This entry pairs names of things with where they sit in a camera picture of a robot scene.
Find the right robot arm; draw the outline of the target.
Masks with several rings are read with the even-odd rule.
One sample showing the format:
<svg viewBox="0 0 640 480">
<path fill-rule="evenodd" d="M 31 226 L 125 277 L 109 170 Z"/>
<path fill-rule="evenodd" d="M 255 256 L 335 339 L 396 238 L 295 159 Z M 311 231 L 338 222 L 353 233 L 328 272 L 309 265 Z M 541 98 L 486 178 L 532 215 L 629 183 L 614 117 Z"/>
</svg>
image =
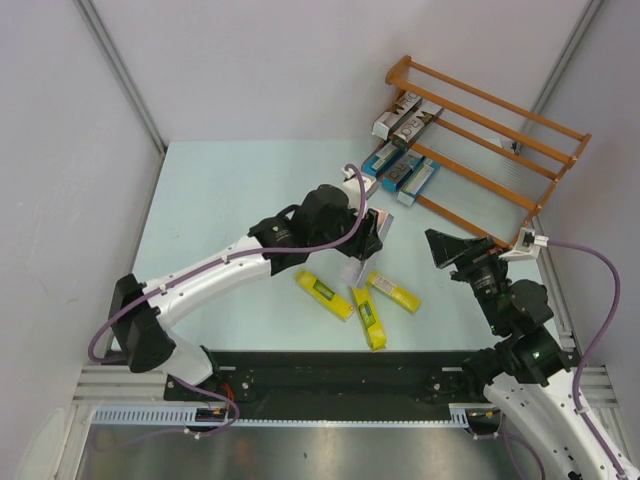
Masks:
<svg viewBox="0 0 640 480">
<path fill-rule="evenodd" d="M 581 390 L 586 355 L 564 351 L 545 326 L 553 317 L 547 288 L 508 277 L 510 263 L 537 258 L 553 240 L 531 228 L 522 228 L 511 248 L 490 236 L 462 239 L 434 229 L 425 236 L 435 266 L 455 268 L 451 279 L 471 287 L 501 339 L 464 362 L 463 393 L 487 399 L 513 422 L 538 453 L 545 478 L 638 478 Z"/>
</svg>

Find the blue toothpaste box with barcode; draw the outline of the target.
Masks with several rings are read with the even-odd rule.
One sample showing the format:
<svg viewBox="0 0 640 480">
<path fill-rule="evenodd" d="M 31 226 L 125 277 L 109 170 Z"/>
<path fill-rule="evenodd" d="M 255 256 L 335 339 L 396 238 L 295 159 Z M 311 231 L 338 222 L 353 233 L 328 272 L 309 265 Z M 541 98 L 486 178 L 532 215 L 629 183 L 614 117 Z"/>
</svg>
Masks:
<svg viewBox="0 0 640 480">
<path fill-rule="evenodd" d="M 386 142 L 363 162 L 361 171 L 379 178 L 403 153 L 404 151 L 392 142 Z"/>
</svg>

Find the lilac Protefix toothpaste box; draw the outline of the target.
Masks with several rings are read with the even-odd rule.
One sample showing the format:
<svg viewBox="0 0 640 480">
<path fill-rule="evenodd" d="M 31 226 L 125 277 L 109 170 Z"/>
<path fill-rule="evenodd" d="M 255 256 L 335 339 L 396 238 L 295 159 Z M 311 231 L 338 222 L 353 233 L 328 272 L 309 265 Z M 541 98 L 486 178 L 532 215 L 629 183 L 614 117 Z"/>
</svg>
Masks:
<svg viewBox="0 0 640 480">
<path fill-rule="evenodd" d="M 378 214 L 377 227 L 376 227 L 377 236 L 380 242 L 384 243 L 389 233 L 389 230 L 391 228 L 391 225 L 393 224 L 394 216 L 386 210 L 376 209 L 376 212 Z"/>
</svg>

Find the yellow Curaprox box middle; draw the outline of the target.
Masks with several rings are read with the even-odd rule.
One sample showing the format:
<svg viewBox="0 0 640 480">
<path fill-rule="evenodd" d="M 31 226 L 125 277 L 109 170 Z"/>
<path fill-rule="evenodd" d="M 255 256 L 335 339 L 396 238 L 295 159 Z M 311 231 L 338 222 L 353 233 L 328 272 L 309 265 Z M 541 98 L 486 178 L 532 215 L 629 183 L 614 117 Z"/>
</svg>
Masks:
<svg viewBox="0 0 640 480">
<path fill-rule="evenodd" d="M 370 350 L 385 349 L 387 336 L 370 290 L 366 286 L 363 288 L 352 287 L 351 292 Z"/>
</svg>

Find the silver black R&O charcoal box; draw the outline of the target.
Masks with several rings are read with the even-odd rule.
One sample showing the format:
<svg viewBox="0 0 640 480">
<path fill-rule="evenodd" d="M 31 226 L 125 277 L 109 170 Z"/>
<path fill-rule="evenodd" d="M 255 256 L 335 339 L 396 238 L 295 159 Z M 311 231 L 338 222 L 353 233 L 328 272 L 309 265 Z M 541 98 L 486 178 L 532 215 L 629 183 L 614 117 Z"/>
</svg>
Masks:
<svg viewBox="0 0 640 480">
<path fill-rule="evenodd" d="M 389 134 L 421 102 L 422 98 L 420 96 L 410 91 L 405 91 L 375 120 L 372 126 L 372 134 L 382 140 L 387 140 Z"/>
</svg>

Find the white blue R&O box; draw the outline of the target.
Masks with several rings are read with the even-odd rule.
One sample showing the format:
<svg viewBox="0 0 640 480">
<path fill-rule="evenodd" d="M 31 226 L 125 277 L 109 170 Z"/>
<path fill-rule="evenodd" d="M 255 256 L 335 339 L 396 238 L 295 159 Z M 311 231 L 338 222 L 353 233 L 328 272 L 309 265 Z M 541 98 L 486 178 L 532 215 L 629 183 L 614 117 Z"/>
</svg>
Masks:
<svg viewBox="0 0 640 480">
<path fill-rule="evenodd" d="M 404 154 L 382 176 L 382 188 L 389 192 L 398 192 L 424 160 L 423 155 L 412 152 Z"/>
</svg>

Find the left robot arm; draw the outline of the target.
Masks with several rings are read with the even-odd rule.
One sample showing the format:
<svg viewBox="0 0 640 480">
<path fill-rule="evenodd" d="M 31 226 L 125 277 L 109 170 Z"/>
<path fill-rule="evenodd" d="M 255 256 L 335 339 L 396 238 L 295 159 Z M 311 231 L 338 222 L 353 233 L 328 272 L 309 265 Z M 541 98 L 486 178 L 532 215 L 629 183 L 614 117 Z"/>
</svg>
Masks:
<svg viewBox="0 0 640 480">
<path fill-rule="evenodd" d="M 190 267 L 146 282 L 132 274 L 121 277 L 109 316 L 125 364 L 134 374 L 159 369 L 185 381 L 197 398 L 214 397 L 221 376 L 208 351 L 180 338 L 175 325 L 216 297 L 301 265 L 323 249 L 368 261 L 383 247 L 380 231 L 388 218 L 359 193 L 322 184 L 301 203 L 261 220 L 223 251 Z"/>
</svg>

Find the yellow Curaprox box left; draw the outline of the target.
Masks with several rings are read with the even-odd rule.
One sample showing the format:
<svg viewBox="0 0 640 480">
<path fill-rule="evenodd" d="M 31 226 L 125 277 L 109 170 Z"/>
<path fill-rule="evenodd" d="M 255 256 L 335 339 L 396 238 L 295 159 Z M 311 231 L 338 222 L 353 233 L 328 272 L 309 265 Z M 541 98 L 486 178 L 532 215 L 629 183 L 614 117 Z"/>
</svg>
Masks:
<svg viewBox="0 0 640 480">
<path fill-rule="evenodd" d="M 354 313 L 354 306 L 336 293 L 314 274 L 300 270 L 295 274 L 297 284 L 316 302 L 342 321 L 347 321 Z"/>
</svg>

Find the yellow curaprox box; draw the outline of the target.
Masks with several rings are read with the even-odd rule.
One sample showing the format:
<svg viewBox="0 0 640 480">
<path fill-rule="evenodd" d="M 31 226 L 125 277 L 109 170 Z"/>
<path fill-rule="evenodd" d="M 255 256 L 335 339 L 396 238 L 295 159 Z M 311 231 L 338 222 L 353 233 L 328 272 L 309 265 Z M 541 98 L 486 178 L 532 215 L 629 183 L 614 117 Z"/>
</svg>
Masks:
<svg viewBox="0 0 640 480">
<path fill-rule="evenodd" d="M 376 271 L 369 274 L 367 283 L 411 314 L 421 306 L 419 297 Z"/>
<path fill-rule="evenodd" d="M 300 270 L 295 274 L 297 284 L 316 302 L 342 321 L 347 321 L 354 313 L 354 306 L 336 293 L 314 274 Z"/>
<path fill-rule="evenodd" d="M 387 336 L 370 290 L 366 286 L 363 288 L 352 287 L 351 292 L 370 350 L 385 349 Z"/>
</svg>

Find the lilac text-side toothpaste box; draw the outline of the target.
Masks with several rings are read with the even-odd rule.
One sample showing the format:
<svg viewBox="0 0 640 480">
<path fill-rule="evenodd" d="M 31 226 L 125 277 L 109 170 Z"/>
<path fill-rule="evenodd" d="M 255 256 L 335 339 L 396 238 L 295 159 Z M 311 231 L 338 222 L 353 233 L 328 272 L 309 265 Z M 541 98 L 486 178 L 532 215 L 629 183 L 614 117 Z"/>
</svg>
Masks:
<svg viewBox="0 0 640 480">
<path fill-rule="evenodd" d="M 363 273 L 364 261 L 349 258 L 341 272 L 340 279 L 350 287 L 361 288 L 365 283 Z"/>
</svg>

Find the yellow Curaprox box right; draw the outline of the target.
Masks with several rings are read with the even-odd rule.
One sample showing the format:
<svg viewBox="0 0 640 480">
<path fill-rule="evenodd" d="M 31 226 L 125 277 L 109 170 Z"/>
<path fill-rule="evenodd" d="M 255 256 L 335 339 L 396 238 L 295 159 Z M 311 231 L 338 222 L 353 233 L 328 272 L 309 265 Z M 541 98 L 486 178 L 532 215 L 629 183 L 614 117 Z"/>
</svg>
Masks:
<svg viewBox="0 0 640 480">
<path fill-rule="evenodd" d="M 411 314 L 421 306 L 419 297 L 376 271 L 369 274 L 367 283 Z"/>
</svg>

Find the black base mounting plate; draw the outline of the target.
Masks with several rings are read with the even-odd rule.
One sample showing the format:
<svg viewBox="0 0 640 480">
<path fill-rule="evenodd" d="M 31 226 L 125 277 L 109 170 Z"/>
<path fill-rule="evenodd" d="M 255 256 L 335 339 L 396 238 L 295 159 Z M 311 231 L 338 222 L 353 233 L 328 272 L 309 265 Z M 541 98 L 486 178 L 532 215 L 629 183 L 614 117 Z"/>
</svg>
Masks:
<svg viewBox="0 0 640 480">
<path fill-rule="evenodd" d="M 483 405 L 464 372 L 468 351 L 211 351 L 200 389 L 230 393 L 254 421 L 441 420 L 453 404 Z"/>
</svg>

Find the aluminium frame rail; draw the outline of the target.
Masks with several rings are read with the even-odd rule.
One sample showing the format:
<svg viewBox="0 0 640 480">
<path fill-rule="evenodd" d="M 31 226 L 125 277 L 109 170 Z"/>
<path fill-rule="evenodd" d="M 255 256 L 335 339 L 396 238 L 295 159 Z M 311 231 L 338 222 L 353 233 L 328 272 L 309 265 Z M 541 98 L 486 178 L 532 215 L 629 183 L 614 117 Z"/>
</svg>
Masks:
<svg viewBox="0 0 640 480">
<path fill-rule="evenodd" d="M 588 406 L 601 422 L 608 423 L 619 405 L 607 368 L 586 367 L 579 385 L 581 404 Z"/>
</svg>

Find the orange wooden shelf rack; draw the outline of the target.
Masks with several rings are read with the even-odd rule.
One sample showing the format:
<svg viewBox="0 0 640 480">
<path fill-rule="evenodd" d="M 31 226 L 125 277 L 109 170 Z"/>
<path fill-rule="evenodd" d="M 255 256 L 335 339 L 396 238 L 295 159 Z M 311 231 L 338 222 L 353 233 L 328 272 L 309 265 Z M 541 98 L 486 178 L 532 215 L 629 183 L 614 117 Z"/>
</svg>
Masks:
<svg viewBox="0 0 640 480">
<path fill-rule="evenodd" d="M 394 91 L 386 110 L 405 91 L 445 109 L 411 146 L 440 164 L 413 205 L 502 246 L 532 225 L 592 138 L 408 55 L 389 68 L 385 82 Z M 391 140 L 418 107 L 380 141 Z"/>
</svg>

